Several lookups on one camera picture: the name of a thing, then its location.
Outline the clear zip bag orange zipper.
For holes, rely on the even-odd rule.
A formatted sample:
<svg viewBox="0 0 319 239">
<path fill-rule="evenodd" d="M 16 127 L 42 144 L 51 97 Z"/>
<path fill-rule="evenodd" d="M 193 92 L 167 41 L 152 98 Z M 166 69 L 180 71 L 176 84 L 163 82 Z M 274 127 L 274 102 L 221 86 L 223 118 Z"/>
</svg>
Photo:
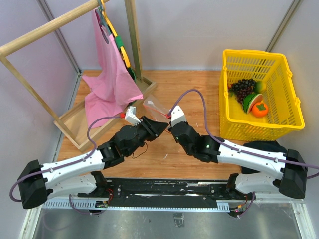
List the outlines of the clear zip bag orange zipper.
<svg viewBox="0 0 319 239">
<path fill-rule="evenodd" d="M 154 121 L 166 123 L 170 122 L 167 118 L 169 109 L 167 109 L 155 96 L 147 96 L 143 102 L 143 106 Z"/>
</svg>

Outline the watermelon slice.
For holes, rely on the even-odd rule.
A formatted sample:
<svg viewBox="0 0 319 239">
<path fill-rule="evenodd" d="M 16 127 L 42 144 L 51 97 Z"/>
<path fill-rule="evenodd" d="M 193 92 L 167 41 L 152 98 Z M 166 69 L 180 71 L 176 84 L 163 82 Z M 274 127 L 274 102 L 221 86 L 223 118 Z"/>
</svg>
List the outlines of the watermelon slice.
<svg viewBox="0 0 319 239">
<path fill-rule="evenodd" d="M 263 100 L 263 95 L 262 94 L 257 94 L 257 93 L 251 93 L 248 94 L 242 102 L 242 108 L 244 113 L 248 114 L 253 105 L 256 104 L 257 102 L 261 102 Z"/>
</svg>

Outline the yellow green mango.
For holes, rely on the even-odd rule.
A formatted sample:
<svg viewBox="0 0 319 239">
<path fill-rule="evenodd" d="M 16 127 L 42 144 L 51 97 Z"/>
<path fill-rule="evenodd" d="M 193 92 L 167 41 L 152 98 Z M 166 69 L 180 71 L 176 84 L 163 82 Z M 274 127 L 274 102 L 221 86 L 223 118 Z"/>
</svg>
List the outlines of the yellow green mango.
<svg viewBox="0 0 319 239">
<path fill-rule="evenodd" d="M 256 81 L 253 87 L 254 93 L 262 94 L 266 91 L 266 83 L 264 81 Z"/>
</svg>

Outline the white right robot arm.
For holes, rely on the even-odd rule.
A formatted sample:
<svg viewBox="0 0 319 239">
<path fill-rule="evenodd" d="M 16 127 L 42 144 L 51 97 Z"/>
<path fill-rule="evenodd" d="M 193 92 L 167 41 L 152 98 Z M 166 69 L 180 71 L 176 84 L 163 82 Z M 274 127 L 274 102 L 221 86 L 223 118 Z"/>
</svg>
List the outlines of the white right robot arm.
<svg viewBox="0 0 319 239">
<path fill-rule="evenodd" d="M 202 162 L 234 164 L 253 170 L 251 174 L 230 175 L 226 194 L 231 199 L 259 191 L 279 191 L 293 199 L 305 198 L 308 168 L 296 150 L 269 152 L 235 145 L 222 138 L 200 135 L 187 122 L 179 122 L 169 131 L 189 156 Z"/>
</svg>

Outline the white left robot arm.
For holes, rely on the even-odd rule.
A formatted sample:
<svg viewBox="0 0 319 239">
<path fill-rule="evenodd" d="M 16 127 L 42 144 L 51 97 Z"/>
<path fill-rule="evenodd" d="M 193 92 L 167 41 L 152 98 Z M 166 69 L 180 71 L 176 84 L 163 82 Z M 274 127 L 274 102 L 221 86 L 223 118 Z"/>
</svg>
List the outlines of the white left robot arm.
<svg viewBox="0 0 319 239">
<path fill-rule="evenodd" d="M 128 125 L 122 127 L 107 142 L 87 154 L 62 162 L 40 164 L 29 162 L 17 180 L 20 202 L 24 209 L 32 209 L 45 203 L 54 192 L 53 186 L 75 176 L 92 171 L 101 171 L 124 162 L 148 141 L 158 138 L 168 127 L 167 122 L 158 122 L 142 116 L 121 113 Z"/>
</svg>

